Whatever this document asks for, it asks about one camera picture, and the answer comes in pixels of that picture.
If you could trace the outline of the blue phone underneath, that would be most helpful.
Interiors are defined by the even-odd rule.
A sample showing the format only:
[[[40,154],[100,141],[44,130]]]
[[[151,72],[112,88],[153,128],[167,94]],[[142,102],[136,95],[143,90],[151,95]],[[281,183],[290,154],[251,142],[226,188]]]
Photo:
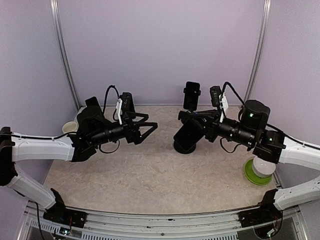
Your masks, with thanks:
[[[185,148],[196,145],[204,136],[204,127],[193,119],[188,119],[174,135],[173,140]]]

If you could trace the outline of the black phone silver case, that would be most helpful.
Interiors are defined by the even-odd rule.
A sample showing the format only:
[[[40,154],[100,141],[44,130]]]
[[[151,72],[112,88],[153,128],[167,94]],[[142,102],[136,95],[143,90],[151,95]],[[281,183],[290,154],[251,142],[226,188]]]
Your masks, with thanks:
[[[85,104],[88,110],[101,111],[101,106],[98,102],[98,99],[95,96],[86,99]]]

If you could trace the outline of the clear phone case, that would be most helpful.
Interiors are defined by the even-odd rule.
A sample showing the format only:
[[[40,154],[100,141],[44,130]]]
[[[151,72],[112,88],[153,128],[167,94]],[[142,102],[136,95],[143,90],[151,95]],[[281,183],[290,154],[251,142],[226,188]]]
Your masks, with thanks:
[[[129,97],[129,108],[128,108],[128,111],[132,112],[132,113],[136,112],[135,105],[134,105],[134,100],[133,100],[132,96]]]

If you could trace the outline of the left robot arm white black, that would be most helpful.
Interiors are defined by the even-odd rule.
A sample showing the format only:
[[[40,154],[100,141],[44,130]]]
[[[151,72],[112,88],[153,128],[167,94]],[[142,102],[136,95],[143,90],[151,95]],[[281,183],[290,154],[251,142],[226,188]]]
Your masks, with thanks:
[[[66,222],[70,211],[60,194],[43,186],[15,164],[28,160],[84,162],[96,154],[99,146],[120,139],[139,145],[158,127],[148,118],[148,114],[122,110],[118,120],[111,122],[99,106],[91,105],[77,115],[77,131],[61,136],[18,135],[10,127],[3,127],[0,130],[0,185],[35,201],[57,221]]]

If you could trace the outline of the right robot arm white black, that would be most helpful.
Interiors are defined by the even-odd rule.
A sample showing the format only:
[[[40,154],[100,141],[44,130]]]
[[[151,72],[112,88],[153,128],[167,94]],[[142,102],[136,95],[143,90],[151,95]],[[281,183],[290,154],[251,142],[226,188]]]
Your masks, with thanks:
[[[180,111],[178,119],[182,127],[174,135],[174,149],[182,154],[192,153],[197,142],[205,138],[213,143],[216,139],[235,142],[252,151],[249,161],[250,172],[258,178],[262,170],[258,162],[293,164],[314,170],[320,169],[320,147],[297,140],[280,129],[271,126],[266,129],[270,108],[257,100],[247,100],[239,112],[239,121],[224,116],[223,110]]]

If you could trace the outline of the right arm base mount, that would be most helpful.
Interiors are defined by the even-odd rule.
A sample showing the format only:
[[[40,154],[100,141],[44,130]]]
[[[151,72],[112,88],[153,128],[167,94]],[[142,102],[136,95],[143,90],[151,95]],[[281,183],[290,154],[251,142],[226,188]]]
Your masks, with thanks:
[[[281,219],[283,212],[277,209],[256,208],[245,210],[238,213],[239,221],[242,228],[265,224]]]

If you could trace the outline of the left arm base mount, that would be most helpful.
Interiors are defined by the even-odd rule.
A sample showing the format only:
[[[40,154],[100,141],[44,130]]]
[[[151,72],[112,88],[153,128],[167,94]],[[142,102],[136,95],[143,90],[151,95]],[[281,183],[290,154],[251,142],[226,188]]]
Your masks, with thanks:
[[[87,213],[69,208],[54,211],[46,210],[43,218],[54,223],[83,229],[87,219]]]

